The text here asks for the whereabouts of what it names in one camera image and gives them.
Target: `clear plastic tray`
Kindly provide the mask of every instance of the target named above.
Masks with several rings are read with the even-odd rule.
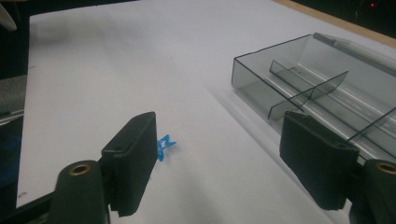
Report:
[[[396,62],[351,41],[306,35],[236,57],[232,84],[269,122],[314,117],[361,149],[396,161]]]

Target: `transparent container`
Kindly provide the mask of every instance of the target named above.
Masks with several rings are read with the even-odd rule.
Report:
[[[306,35],[236,57],[236,93],[281,125],[286,111],[310,115],[361,149],[396,161],[396,62],[351,41]]]

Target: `blue plastic object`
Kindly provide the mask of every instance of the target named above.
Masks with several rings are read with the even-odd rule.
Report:
[[[177,142],[170,142],[169,140],[169,134],[167,134],[166,136],[164,136],[162,139],[158,140],[157,142],[157,148],[158,148],[158,160],[159,161],[163,161],[163,151],[168,148],[171,147],[173,145],[175,145]]]

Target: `white table surface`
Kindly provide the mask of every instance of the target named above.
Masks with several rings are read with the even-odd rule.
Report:
[[[396,50],[269,0],[145,0],[31,18],[18,205],[157,113],[177,145],[137,213],[112,223],[348,223],[325,212],[278,157],[280,136],[233,92],[233,58],[320,32]]]

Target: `small blue toy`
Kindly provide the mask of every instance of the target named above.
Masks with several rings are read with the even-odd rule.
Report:
[[[163,161],[163,151],[167,148],[167,147],[171,147],[174,144],[176,144],[177,142],[169,142],[169,134],[167,134],[166,136],[164,136],[162,139],[158,140],[157,142],[157,148],[158,148],[158,160],[159,161]]]

